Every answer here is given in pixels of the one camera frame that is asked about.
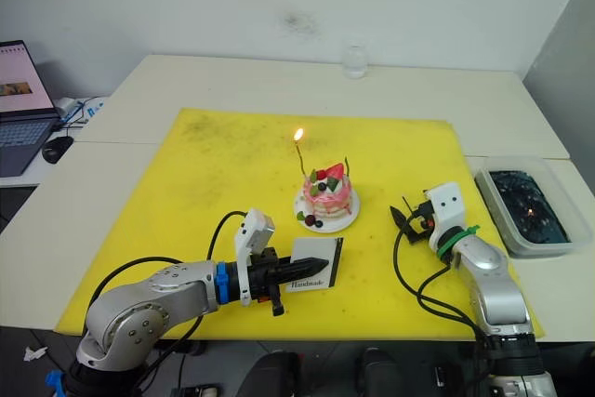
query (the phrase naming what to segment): green cable tie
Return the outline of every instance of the green cable tie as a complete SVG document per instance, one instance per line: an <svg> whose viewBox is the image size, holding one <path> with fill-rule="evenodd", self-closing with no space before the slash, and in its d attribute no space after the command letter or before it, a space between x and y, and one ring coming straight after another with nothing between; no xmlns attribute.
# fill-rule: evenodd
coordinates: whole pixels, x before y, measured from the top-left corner
<svg viewBox="0 0 595 397"><path fill-rule="evenodd" d="M475 234L475 232L477 230L479 230L479 228L480 228L479 225L475 225L473 227L468 227L463 232L458 232L453 237L451 237L449 240L447 240L446 243L443 246L441 246L438 249L438 251L436 252L436 256L438 256L438 259L442 259L442 257L446 254L446 252L448 250L450 250L458 241L460 241L465 236Z"/></svg>

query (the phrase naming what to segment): laptop screen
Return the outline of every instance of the laptop screen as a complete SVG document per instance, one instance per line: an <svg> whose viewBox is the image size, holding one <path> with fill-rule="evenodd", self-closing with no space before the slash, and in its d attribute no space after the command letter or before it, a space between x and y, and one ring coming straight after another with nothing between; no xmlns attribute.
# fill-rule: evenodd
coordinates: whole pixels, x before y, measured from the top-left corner
<svg viewBox="0 0 595 397"><path fill-rule="evenodd" d="M0 46L0 112L53 107L25 45Z"/></svg>

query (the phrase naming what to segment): white paper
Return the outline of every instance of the white paper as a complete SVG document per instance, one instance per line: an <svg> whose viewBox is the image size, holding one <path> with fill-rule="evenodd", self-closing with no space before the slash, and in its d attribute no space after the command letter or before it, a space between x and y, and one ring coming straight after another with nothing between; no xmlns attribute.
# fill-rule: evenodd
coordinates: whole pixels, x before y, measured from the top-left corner
<svg viewBox="0 0 595 397"><path fill-rule="evenodd" d="M23 357L24 362L30 362L31 360L37 360L38 358L43 357L46 355L47 347L38 349L37 351L32 351L32 349L27 346L25 348L25 356Z"/></svg>
<svg viewBox="0 0 595 397"><path fill-rule="evenodd" d="M318 290L333 286L337 273L333 274L333 268L338 268L338 259L341 256L340 244L337 248L336 237L298 237L294 241L294 249L291 253L291 261L304 258L328 259L328 265L310 278L293 281L285 288L286 292L305 292L306 290Z"/></svg>

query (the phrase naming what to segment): robotic arm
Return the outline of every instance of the robotic arm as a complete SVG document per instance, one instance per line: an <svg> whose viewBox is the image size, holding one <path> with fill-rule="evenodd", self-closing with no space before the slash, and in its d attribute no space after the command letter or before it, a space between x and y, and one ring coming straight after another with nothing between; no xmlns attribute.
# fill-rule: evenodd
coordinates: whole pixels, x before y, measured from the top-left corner
<svg viewBox="0 0 595 397"><path fill-rule="evenodd" d="M88 332L63 379L66 395L140 395L138 380L155 342L171 327L216 311L219 305L241 300L247 306L252 299L266 299L273 315L283 314L279 284L310 277L328 260L279 259L266 247L273 233L271 219L251 209L235 235L237 262L174 264L101 295L88 309Z"/></svg>
<svg viewBox="0 0 595 397"><path fill-rule="evenodd" d="M410 242L429 237L430 249L443 262L452 263L468 286L477 324L485 333L491 395L556 397L524 298L509 275L507 257L477 237L477 227L467 227L456 183L444 183L425 195L428 201L412 212L422 219L421 234L399 210L391 208L391 212Z"/></svg>

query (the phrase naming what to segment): blue object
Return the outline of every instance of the blue object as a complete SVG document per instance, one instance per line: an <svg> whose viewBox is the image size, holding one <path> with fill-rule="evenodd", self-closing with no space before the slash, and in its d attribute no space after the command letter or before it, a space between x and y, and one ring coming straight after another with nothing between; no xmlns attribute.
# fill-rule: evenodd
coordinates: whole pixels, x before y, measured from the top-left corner
<svg viewBox="0 0 595 397"><path fill-rule="evenodd" d="M66 397L66 393L62 389L62 376L64 375L61 371L51 371L46 375L46 384L49 388L56 390L56 397Z"/></svg>
<svg viewBox="0 0 595 397"><path fill-rule="evenodd" d="M68 123L77 113L81 112L81 109L83 109L84 106L85 104L83 104L81 101L76 101L76 107L73 109L72 112L70 112L68 115L62 118L61 122Z"/></svg>
<svg viewBox="0 0 595 397"><path fill-rule="evenodd" d="M219 304L230 302L230 277L225 270L225 262L217 264L217 275L215 276L215 285L219 289Z"/></svg>

